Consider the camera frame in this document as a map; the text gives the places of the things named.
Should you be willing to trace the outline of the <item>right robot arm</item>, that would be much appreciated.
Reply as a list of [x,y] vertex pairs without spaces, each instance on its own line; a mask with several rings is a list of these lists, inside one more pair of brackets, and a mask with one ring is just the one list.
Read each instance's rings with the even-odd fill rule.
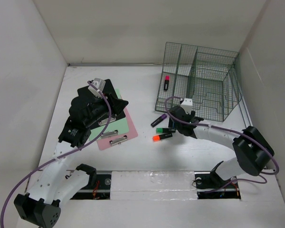
[[184,136],[207,140],[223,145],[235,153],[228,161],[219,162],[210,172],[195,173],[197,189],[220,189],[235,182],[235,177],[244,173],[258,176],[274,157],[274,150],[260,131],[248,126],[241,132],[218,126],[209,126],[203,118],[190,114],[180,106],[169,110],[170,120],[176,130]]

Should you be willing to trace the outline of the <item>purple capped black highlighter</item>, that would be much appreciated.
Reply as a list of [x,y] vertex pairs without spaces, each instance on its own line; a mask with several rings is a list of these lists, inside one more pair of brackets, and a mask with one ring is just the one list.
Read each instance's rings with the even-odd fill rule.
[[154,120],[151,123],[151,127],[155,127],[157,126],[159,123],[161,123],[162,121],[164,121],[167,118],[166,114],[162,114],[161,116],[159,116],[156,120]]

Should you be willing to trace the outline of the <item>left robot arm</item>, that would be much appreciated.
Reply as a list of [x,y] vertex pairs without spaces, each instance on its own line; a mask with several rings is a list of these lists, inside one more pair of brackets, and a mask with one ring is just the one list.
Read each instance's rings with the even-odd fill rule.
[[81,188],[95,186],[96,169],[89,165],[80,164],[66,183],[63,183],[63,177],[76,152],[88,145],[92,125],[105,117],[118,116],[128,104],[114,93],[102,92],[95,95],[88,92],[72,100],[52,160],[40,167],[42,173],[35,184],[14,199],[23,220],[41,228],[52,228],[61,214],[62,205]]

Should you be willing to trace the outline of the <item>green capped black highlighter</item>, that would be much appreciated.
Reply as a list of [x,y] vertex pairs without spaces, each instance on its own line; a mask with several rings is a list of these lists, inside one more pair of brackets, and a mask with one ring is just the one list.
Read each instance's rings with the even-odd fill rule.
[[176,129],[174,128],[156,128],[156,133],[175,133]]

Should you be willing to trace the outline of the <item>orange capped black highlighter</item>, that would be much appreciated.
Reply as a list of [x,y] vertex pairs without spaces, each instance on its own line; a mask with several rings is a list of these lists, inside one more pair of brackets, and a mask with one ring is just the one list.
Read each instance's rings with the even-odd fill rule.
[[164,140],[164,139],[171,138],[172,136],[173,136],[172,133],[164,133],[164,134],[153,136],[152,140],[154,142],[158,142],[158,141],[161,141],[161,140]]

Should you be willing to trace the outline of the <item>blue capped black highlighter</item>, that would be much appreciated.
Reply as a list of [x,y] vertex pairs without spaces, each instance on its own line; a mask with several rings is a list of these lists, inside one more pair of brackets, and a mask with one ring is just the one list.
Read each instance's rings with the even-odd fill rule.
[[172,119],[169,119],[169,124],[168,124],[169,128],[175,128],[175,123]]

